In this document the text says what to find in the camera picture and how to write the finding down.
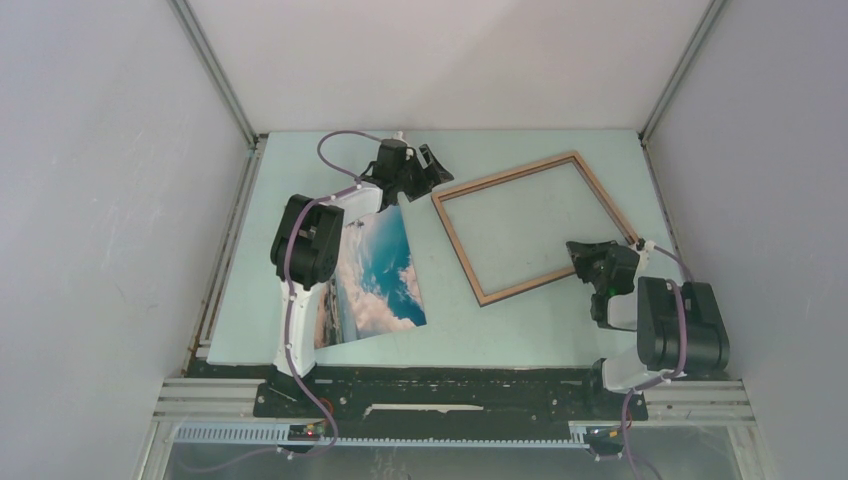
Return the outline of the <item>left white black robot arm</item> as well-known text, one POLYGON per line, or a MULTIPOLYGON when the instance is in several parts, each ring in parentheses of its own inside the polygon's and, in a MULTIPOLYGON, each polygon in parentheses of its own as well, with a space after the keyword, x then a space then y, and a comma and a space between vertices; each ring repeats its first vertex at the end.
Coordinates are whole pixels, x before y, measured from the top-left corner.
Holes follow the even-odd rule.
POLYGON ((283 316, 274 365, 292 377, 282 384, 277 402, 292 416, 304 416, 316 403, 315 388, 301 379, 316 365, 314 330, 320 300, 314 293, 333 277, 345 227, 399 204, 417 200, 454 180, 431 147, 412 146, 400 132, 389 138, 354 130, 323 136, 316 153, 326 166, 353 181, 341 191, 312 198, 293 195, 274 236, 270 261, 282 292, 283 316), (355 135, 378 144, 376 158, 357 174, 334 164, 323 154, 330 138, 355 135))

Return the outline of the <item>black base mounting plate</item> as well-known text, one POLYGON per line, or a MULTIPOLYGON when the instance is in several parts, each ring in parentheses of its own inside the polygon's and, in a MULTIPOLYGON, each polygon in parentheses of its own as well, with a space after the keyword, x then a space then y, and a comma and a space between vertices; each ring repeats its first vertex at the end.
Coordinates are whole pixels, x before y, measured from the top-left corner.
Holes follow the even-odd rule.
POLYGON ((350 440, 566 441, 572 426, 648 418, 642 396, 605 390, 590 368, 316 366, 301 381, 271 373, 253 415, 324 419, 350 440))

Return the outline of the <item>aluminium rail frame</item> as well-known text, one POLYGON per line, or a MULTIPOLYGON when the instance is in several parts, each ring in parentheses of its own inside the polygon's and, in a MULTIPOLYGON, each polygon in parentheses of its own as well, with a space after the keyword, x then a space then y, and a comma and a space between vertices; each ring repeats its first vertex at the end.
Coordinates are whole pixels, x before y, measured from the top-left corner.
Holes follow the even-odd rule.
POLYGON ((327 398, 298 414, 255 380, 168 379, 163 383, 135 475, 164 477, 176 442, 288 446, 586 448, 622 427, 724 429, 744 478, 757 471, 759 433, 739 381, 684 381, 626 399, 613 394, 597 411, 578 386, 558 381, 483 381, 468 401, 380 402, 362 393, 327 398))

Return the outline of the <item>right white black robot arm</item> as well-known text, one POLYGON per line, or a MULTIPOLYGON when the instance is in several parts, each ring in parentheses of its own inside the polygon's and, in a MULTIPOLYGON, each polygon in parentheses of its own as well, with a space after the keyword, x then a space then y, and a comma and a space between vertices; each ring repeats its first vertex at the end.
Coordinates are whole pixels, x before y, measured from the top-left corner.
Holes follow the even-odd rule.
POLYGON ((689 374, 722 372, 730 357, 729 337, 712 286, 645 275, 650 256, 679 258, 653 241, 569 241, 576 276, 593 287, 590 317, 601 329, 632 333, 634 346, 595 365, 599 380, 581 392, 585 411, 606 418, 622 403, 621 393, 640 393, 689 374))

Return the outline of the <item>wooden picture frame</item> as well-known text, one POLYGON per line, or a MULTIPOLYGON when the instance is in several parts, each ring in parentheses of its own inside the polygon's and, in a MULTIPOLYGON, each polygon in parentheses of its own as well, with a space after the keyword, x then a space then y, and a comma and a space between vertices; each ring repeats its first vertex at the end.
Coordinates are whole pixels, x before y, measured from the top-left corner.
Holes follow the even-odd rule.
POLYGON ((638 238, 576 151, 451 187, 432 202, 481 307, 574 275, 568 241, 638 238))

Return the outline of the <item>landscape photo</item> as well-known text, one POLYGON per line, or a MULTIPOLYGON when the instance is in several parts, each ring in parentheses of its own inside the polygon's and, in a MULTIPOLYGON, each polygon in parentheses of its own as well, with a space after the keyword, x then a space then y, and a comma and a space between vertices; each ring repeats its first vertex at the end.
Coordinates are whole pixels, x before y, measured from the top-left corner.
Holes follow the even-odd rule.
POLYGON ((317 297, 318 349, 427 324, 398 206, 343 227, 335 272, 317 297))

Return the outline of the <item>small green circuit board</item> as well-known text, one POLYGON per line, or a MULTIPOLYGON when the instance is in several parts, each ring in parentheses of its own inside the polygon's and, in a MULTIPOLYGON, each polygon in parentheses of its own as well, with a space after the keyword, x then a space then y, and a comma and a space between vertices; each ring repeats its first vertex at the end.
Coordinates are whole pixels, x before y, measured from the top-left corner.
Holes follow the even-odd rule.
POLYGON ((286 439, 288 441, 318 441, 324 436, 321 424, 290 425, 286 439))

